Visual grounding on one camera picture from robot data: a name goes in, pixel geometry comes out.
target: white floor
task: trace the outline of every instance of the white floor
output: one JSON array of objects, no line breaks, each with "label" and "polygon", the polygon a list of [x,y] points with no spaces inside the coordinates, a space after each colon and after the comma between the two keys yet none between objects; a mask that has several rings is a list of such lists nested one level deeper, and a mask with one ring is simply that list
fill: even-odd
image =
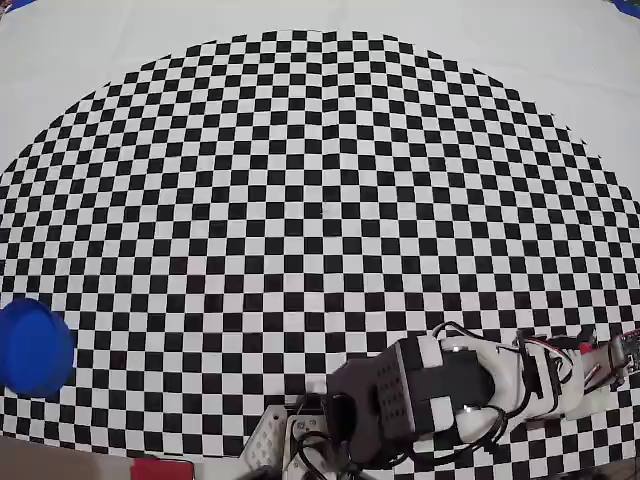
[{"label": "white floor", "polygon": [[[602,0],[38,0],[0,22],[0,170],[107,81],[276,29],[387,33],[484,71],[555,113],[640,198],[640,21]],[[0,438],[2,478],[128,478],[128,460],[98,458]],[[239,465],[211,461],[200,478],[236,478]]]}]

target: wire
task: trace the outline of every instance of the wire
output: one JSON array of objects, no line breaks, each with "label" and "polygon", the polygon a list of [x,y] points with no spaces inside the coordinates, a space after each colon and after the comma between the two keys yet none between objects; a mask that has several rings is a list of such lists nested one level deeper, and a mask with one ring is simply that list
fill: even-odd
[{"label": "wire", "polygon": [[309,432],[305,432],[302,435],[300,435],[300,438],[298,438],[298,445],[296,447],[296,455],[300,457],[300,461],[302,463],[304,463],[305,467],[307,467],[307,470],[309,472],[312,472],[313,475],[316,476],[316,478],[320,479],[320,480],[327,480],[327,477],[324,476],[324,474],[318,470],[318,468],[313,464],[313,462],[311,462],[311,460],[309,460],[309,458],[307,457],[306,453],[304,453],[305,448],[309,448],[312,447],[312,445],[306,445],[305,441],[308,438],[312,438],[312,437],[317,437],[317,438],[322,438],[323,440],[326,440],[327,442],[331,442],[331,439],[329,438],[329,435],[327,435],[324,432],[321,432],[319,430],[311,430]]},{"label": "wire", "polygon": [[[559,356],[560,358],[566,360],[567,362],[569,362],[570,368],[569,368],[569,372],[562,378],[560,379],[560,383],[561,384],[565,384],[567,383],[571,377],[573,376],[573,359],[564,351],[560,350],[559,348],[556,348],[552,345],[549,345],[547,342],[544,342],[542,340],[539,340],[537,338],[527,338],[525,339],[525,343],[529,343],[529,344],[534,344],[534,345],[538,345],[539,347],[542,347],[543,349],[556,354],[557,356]],[[558,367],[558,373],[560,373],[560,370],[562,369],[563,364],[560,364]]]},{"label": "wire", "polygon": [[522,403],[515,410],[507,413],[507,419],[515,418],[520,415],[529,405],[529,400],[531,400],[531,389],[527,385],[527,378],[529,378],[529,365],[527,364],[527,347],[525,346],[525,341],[522,336],[522,332],[518,331],[516,336],[516,342],[518,343],[518,350],[520,352],[520,358],[522,359],[522,383],[524,385],[524,397],[522,398]]},{"label": "wire", "polygon": [[[451,321],[443,322],[443,323],[441,323],[441,324],[437,325],[437,326],[433,329],[433,331],[431,332],[431,335],[432,335],[434,338],[438,338],[438,335],[440,334],[440,332],[441,332],[442,330],[444,330],[445,328],[447,328],[447,327],[450,327],[450,328],[452,328],[453,330],[455,330],[456,332],[458,332],[458,333],[460,333],[460,334],[462,334],[462,335],[465,335],[465,336],[467,336],[467,337],[475,338],[476,340],[487,341],[487,339],[486,339],[486,338],[481,337],[480,335],[478,335],[478,334],[476,334],[476,333],[473,333],[472,331],[467,330],[466,328],[464,328],[464,327],[462,327],[462,326],[458,325],[458,324],[457,324],[457,323],[455,323],[455,322],[451,322]],[[517,350],[517,349],[515,349],[515,348],[510,348],[510,347],[507,347],[507,346],[504,346],[504,345],[499,345],[499,347],[500,347],[500,348],[503,348],[503,349],[505,349],[505,350],[509,350],[509,351],[511,351],[511,352],[517,352],[517,351],[518,351],[518,350]]]}]

